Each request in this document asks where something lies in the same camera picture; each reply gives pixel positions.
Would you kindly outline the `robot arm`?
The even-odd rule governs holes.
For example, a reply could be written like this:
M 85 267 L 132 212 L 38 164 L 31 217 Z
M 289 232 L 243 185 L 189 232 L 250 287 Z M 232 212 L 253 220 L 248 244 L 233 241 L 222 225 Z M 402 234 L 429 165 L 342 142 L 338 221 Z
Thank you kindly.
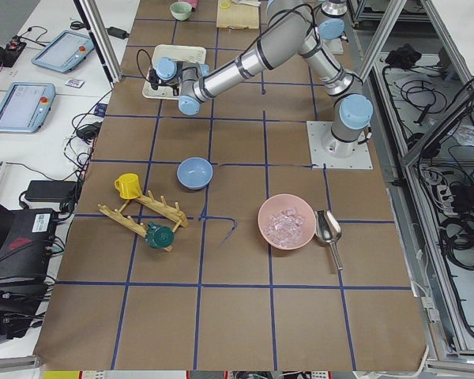
M 343 16 L 347 13 L 346 0 L 326 0 L 319 6 L 315 14 L 318 34 L 325 40 L 339 38 L 344 31 Z
M 304 1 L 270 1 L 267 29 L 230 62 L 211 71 L 206 64 L 161 57 L 149 69 L 147 81 L 153 90 L 172 89 L 178 109 L 196 115 L 204 102 L 298 55 L 334 99 L 334 120 L 322 135 L 322 147 L 335 158 L 348 158 L 374 108 L 362 93 L 363 80 L 345 69 L 325 46 L 329 23 L 341 23 L 346 11 L 344 1 L 324 1 L 317 6 Z

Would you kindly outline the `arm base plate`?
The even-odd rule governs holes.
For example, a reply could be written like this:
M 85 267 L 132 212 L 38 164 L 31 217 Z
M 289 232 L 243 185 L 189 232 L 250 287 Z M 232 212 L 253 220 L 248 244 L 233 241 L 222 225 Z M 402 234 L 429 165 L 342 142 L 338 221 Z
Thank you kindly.
M 342 55 L 344 53 L 343 44 L 340 38 L 324 39 L 323 42 L 332 54 Z
M 364 132 L 356 141 L 340 142 L 331 134 L 332 122 L 307 121 L 310 161 L 314 168 L 372 170 Z

